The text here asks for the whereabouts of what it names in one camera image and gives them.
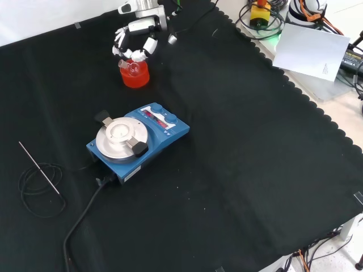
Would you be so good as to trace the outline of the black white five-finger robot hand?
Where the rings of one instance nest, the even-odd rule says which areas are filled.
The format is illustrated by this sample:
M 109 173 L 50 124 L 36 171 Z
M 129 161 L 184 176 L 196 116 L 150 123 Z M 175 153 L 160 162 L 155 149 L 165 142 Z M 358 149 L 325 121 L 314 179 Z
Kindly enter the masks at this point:
M 133 62 L 145 61 L 152 55 L 158 45 L 157 32 L 169 31 L 167 24 L 163 25 L 161 20 L 156 16 L 145 17 L 128 23 L 115 32 L 115 39 L 112 46 L 114 56 L 124 57 Z M 129 37 L 135 35 L 149 35 L 142 49 L 132 51 L 128 48 L 126 42 Z

